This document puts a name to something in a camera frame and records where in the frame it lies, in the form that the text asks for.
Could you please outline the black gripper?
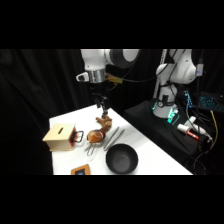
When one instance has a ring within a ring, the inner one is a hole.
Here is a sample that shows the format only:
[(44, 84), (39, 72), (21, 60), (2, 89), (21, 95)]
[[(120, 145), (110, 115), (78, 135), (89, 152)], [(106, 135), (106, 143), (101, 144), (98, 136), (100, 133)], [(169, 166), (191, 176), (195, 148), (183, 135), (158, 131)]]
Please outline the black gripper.
[(108, 97), (106, 96), (106, 87), (104, 83), (93, 83), (90, 85), (93, 100), (97, 108), (103, 108), (102, 117), (108, 115)]

